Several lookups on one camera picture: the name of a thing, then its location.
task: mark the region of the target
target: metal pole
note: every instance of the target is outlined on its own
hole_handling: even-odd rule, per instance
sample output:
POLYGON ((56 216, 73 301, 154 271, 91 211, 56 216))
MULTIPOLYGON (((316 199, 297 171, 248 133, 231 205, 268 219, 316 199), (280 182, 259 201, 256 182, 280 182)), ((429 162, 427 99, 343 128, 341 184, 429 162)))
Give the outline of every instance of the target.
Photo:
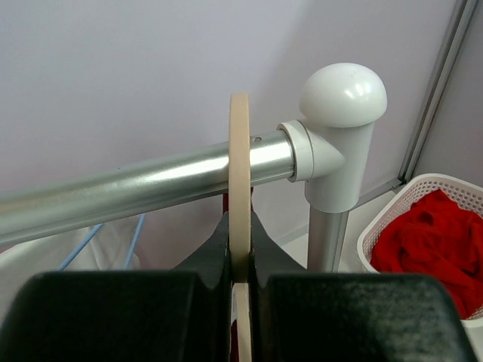
MULTIPOLYGON (((252 185, 290 177, 285 132, 251 138, 252 185)), ((228 143, 83 179, 0 195, 0 247, 218 195, 228 186, 228 143)))
POLYGON ((337 272, 349 211, 325 213, 310 207, 307 268, 312 272, 337 272))

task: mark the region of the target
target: white laundry basket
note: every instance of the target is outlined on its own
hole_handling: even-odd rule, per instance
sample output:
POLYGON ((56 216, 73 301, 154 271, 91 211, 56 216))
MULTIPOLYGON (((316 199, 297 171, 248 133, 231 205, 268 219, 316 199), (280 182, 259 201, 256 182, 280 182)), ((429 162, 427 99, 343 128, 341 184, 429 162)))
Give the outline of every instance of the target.
MULTIPOLYGON (((436 189, 443 190, 462 209, 475 211, 483 217, 483 188, 438 173, 415 177, 381 210, 357 240, 362 271, 378 273, 371 265, 371 257, 382 230, 396 217, 409 211, 414 202, 436 189)), ((483 327, 483 306, 463 322, 466 327, 483 327)))

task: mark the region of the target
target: red towel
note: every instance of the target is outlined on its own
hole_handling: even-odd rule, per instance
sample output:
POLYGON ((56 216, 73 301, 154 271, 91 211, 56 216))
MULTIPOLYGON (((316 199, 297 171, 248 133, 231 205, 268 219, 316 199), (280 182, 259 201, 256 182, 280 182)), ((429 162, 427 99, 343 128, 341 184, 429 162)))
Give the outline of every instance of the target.
POLYGON ((442 190, 431 192, 383 230, 371 264, 438 278, 467 319, 483 305, 483 219, 442 190))

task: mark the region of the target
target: white rounded knob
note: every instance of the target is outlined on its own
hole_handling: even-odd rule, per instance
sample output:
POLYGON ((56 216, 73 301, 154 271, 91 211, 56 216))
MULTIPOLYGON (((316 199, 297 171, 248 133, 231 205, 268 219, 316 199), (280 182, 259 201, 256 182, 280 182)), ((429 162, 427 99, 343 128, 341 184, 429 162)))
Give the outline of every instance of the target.
POLYGON ((384 114, 386 89, 379 76, 365 66, 332 64, 305 83, 299 108, 309 122, 326 127, 358 127, 384 114))

